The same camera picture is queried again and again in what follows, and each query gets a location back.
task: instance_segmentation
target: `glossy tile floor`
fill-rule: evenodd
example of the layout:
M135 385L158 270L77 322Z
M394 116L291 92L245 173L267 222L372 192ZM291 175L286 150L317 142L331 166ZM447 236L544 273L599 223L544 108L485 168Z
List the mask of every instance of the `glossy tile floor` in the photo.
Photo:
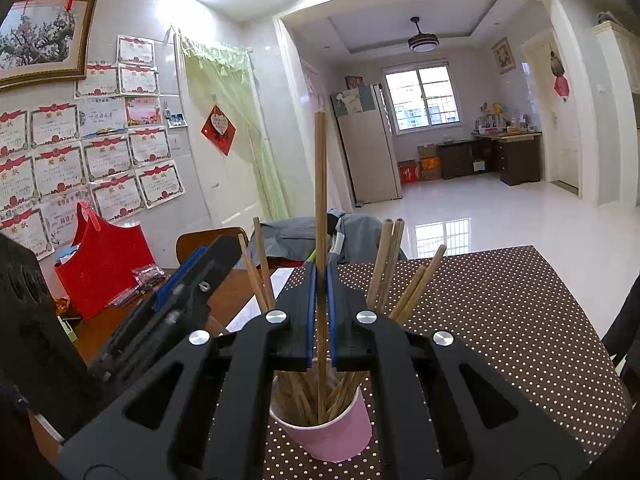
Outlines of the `glossy tile floor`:
M547 182L509 187L494 174L405 186L400 200L357 209L403 218L409 258L533 245L602 337L640 271L640 209L594 208Z

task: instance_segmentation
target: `red tote bag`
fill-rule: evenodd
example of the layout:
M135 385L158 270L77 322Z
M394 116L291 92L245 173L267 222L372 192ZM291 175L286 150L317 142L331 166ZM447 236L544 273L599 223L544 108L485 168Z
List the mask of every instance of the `red tote bag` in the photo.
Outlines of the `red tote bag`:
M133 270L154 263L142 227L112 225L87 202L78 203L78 230L72 245L80 246L64 264L56 265L56 273L83 319L95 316L123 290L137 285Z

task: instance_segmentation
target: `paper cup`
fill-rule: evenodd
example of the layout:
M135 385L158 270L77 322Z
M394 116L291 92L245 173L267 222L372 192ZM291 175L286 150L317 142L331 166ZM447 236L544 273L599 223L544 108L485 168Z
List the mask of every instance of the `paper cup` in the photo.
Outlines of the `paper cup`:
M316 460L344 462L362 452L371 440L371 421L360 388L344 412L320 426L294 426L282 420L279 411L271 403L269 413L274 420Z

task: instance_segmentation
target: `recessed ceiling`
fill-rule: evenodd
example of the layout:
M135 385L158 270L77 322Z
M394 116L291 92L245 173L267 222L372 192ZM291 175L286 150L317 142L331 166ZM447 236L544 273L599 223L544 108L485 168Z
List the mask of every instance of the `recessed ceiling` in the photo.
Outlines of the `recessed ceiling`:
M351 53L406 43L417 29L410 21L420 17L420 30L441 38L471 36L496 0L421 0L396 2L329 16Z

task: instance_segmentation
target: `ceiling fan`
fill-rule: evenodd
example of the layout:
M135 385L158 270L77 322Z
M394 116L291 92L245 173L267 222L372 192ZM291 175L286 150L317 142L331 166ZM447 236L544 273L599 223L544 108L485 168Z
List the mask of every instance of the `ceiling fan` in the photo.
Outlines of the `ceiling fan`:
M415 26L418 28L418 34L414 37L409 38L409 48L414 52L428 52L436 48L440 41L438 41L438 37L435 34L425 34L420 30L418 26L418 22L420 18L418 16L414 16L411 18L411 21L415 23Z

